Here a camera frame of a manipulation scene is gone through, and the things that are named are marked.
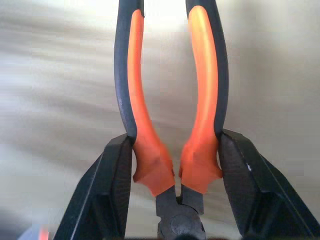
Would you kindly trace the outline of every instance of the metal plier head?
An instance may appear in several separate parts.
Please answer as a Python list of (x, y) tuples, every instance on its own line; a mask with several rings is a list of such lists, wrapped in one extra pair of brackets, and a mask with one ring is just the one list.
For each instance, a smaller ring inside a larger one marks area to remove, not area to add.
[(199, 240), (206, 239), (200, 215), (204, 214), (203, 195), (181, 185), (181, 195), (176, 197), (175, 187), (156, 196), (156, 215), (161, 217), (158, 236), (166, 240), (180, 235), (191, 235)]

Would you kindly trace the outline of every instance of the orange rubber grip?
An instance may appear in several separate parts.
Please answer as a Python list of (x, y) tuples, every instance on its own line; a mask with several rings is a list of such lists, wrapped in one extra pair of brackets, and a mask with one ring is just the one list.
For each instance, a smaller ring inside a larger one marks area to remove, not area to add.
[(41, 229), (39, 232), (39, 240), (48, 240), (49, 232), (46, 229)]
[(196, 66), (198, 103), (193, 130), (182, 151), (179, 176), (183, 185), (204, 194), (209, 183), (222, 177), (217, 163), (219, 141), (214, 124), (218, 105), (218, 60), (213, 29), (203, 6), (193, 6), (188, 25)]
[(141, 81), (143, 32), (144, 18), (137, 9), (131, 18), (127, 55), (128, 90), (136, 125), (133, 150), (137, 166), (133, 180), (146, 185), (157, 196), (172, 187), (175, 179), (171, 157), (153, 128), (145, 104)]

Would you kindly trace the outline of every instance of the black handle grip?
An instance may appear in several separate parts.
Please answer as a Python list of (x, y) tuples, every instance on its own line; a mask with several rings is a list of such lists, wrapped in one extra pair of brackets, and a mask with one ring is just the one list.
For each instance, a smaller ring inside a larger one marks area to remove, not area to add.
[(143, 0), (119, 0), (118, 18), (114, 42), (114, 81), (117, 102), (128, 136), (137, 137), (137, 125), (133, 115), (128, 87), (128, 48), (132, 14), (140, 9), (144, 14)]

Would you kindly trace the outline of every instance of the pliers handle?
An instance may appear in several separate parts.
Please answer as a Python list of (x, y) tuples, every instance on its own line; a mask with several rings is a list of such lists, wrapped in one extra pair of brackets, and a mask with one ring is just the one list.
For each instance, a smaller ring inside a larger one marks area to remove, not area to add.
[[(198, 103), (190, 138), (183, 147), (181, 184), (205, 193), (221, 178), (217, 149), (228, 102), (226, 44), (216, 1), (186, 0), (197, 82)], [(175, 184), (168, 150), (153, 128), (141, 80), (144, 1), (120, 0), (114, 44), (115, 89), (122, 121), (130, 137), (137, 168), (133, 180), (157, 196)]]

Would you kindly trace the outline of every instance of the pliers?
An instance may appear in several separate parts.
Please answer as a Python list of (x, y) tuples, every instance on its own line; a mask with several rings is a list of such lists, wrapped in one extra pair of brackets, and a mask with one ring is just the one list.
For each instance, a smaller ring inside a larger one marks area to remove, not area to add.
[(158, 235), (174, 239), (191, 234), (205, 239), (199, 215), (208, 184), (222, 177), (217, 150), (228, 102), (226, 44), (215, 0), (186, 0), (186, 13), (197, 73), (198, 99), (195, 123), (183, 147), (176, 198), (173, 163), (153, 128), (141, 80), (144, 1), (120, 0), (114, 44), (114, 79), (125, 130), (133, 144), (136, 171), (133, 180), (156, 197), (161, 217)]

